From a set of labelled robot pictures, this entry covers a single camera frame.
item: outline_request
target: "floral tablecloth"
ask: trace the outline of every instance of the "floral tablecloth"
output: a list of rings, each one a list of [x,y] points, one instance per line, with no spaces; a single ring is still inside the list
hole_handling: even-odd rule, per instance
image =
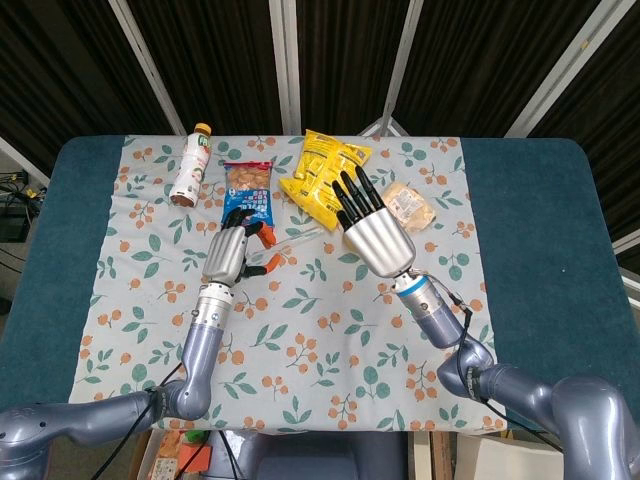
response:
[[[493,351],[493,332],[473,212],[457,138],[342,137],[369,145],[365,170],[378,188],[409,184],[437,217],[413,234],[417,267],[459,292],[475,311],[470,333]],[[93,296],[79,346],[71,402],[155,385],[180,361],[209,243],[220,228],[224,161],[271,160],[278,241],[316,222],[278,187],[291,176],[303,137],[215,137],[196,208],[171,204],[182,137],[126,138]],[[249,250],[261,250],[252,238]],[[435,370],[453,349],[426,340],[391,282],[375,277],[342,242],[342,232],[279,249],[268,277],[235,287],[234,311],[211,382],[213,401],[196,422],[161,428],[458,430],[503,422],[449,394]]]

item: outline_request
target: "orange bottle cap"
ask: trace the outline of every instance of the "orange bottle cap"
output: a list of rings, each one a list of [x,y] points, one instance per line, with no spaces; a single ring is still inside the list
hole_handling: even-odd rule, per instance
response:
[[[196,123],[193,131],[197,132],[198,130],[200,130],[201,132],[206,132],[207,135],[211,136],[211,127],[206,123]]]

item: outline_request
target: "yellow chip bag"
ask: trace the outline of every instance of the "yellow chip bag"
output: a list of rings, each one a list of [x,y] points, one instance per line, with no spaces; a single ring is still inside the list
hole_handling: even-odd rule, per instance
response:
[[[295,179],[281,178],[282,189],[309,215],[333,230],[338,225],[336,212],[342,208],[331,183],[346,171],[355,178],[356,166],[362,166],[372,149],[349,145],[339,140],[307,130]]]

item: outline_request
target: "snack bag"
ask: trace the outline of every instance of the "snack bag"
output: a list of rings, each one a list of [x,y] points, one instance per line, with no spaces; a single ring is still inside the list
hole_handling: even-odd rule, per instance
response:
[[[267,247],[275,244],[273,235],[273,215],[271,214],[271,162],[245,162],[224,164],[227,191],[224,197],[226,218],[236,207],[253,208],[255,213],[245,222],[261,220],[267,226],[258,236]]]
[[[307,130],[295,179],[280,179],[280,186],[309,215],[333,230],[338,225],[336,212],[342,208],[331,183],[340,185],[340,172],[355,178],[356,166],[369,159],[372,149],[344,144],[333,137]]]

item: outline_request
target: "table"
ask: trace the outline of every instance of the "table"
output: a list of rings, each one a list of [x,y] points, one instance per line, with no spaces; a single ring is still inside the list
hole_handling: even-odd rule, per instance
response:
[[[0,347],[2,406],[69,395],[129,140],[79,138],[61,151]],[[462,149],[500,361],[536,365],[547,381],[603,375],[637,416],[625,365],[640,342],[584,154],[565,140],[462,139]]]

